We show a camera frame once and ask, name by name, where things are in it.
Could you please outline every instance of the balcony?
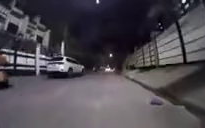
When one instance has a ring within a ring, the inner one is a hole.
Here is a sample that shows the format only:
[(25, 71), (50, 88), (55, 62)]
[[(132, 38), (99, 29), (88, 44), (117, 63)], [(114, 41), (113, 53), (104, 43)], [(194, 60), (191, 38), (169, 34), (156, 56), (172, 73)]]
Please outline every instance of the balcony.
[(0, 5), (0, 16), (6, 18), (10, 10), (3, 5)]

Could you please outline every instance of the street light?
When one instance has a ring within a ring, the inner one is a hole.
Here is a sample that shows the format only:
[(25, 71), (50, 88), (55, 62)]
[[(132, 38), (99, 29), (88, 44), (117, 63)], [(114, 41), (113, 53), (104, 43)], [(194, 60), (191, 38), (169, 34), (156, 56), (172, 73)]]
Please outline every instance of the street light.
[(109, 57), (110, 57), (110, 58), (112, 58), (112, 57), (113, 57), (113, 54), (112, 54), (112, 53), (110, 53), (110, 54), (109, 54)]
[(187, 2), (187, 0), (181, 0), (182, 4), (185, 4)]
[(96, 3), (97, 3), (97, 4), (100, 4), (100, 0), (96, 0)]

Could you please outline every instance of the asphalt road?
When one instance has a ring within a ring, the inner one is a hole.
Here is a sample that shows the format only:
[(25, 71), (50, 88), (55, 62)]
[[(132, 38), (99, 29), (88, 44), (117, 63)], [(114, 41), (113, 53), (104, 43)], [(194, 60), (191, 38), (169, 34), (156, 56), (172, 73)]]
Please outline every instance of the asphalt road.
[(153, 93), (114, 74), (16, 77), (10, 83), (0, 91), (0, 128), (198, 128), (183, 108), (166, 101), (171, 107), (151, 106)]

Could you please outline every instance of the car wheel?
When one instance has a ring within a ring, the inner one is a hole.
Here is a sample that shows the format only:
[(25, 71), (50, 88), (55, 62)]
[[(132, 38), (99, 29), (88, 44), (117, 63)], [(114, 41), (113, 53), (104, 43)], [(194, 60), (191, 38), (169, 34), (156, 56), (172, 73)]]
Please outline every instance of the car wheel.
[(72, 77), (72, 76), (73, 76), (73, 69), (70, 68), (70, 69), (68, 70), (68, 77)]
[(81, 75), (83, 76), (85, 74), (85, 70), (82, 69)]

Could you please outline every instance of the window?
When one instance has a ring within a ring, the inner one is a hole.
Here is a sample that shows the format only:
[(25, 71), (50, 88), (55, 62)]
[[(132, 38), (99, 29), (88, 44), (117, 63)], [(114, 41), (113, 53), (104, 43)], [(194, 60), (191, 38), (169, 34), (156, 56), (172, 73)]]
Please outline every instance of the window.
[(76, 60), (67, 58), (66, 61), (70, 62), (70, 63), (74, 63), (74, 64), (79, 64)]
[(13, 23), (9, 23), (8, 24), (8, 28), (7, 28), (7, 31), (8, 32), (10, 32), (10, 33), (12, 33), (12, 34), (17, 34), (17, 32), (18, 32), (18, 26), (17, 25), (15, 25), (15, 24), (13, 24)]
[(63, 57), (54, 57), (51, 59), (51, 61), (61, 61), (63, 60)]
[(39, 35), (37, 35), (37, 42), (41, 44), (43, 43), (43, 38)]

